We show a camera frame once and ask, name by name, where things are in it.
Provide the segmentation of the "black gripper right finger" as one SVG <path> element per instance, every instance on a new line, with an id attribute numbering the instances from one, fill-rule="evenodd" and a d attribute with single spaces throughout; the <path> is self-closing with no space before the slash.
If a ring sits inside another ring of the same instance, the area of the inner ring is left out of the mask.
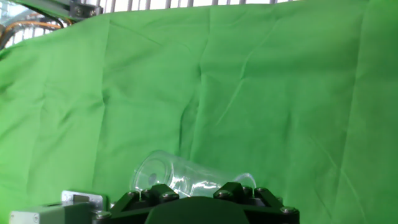
<path id="1" fill-rule="evenodd" d="M 228 182 L 213 194 L 225 223 L 300 224 L 297 208 L 286 206 L 264 187 Z"/>

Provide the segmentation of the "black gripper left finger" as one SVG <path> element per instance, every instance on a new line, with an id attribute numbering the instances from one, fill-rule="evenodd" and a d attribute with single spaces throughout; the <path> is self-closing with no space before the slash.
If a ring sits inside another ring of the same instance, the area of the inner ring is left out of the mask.
<path id="1" fill-rule="evenodd" d="M 107 211 L 98 212 L 94 224 L 145 224 L 156 206 L 180 198 L 168 185 L 155 184 L 149 189 L 125 193 Z"/>

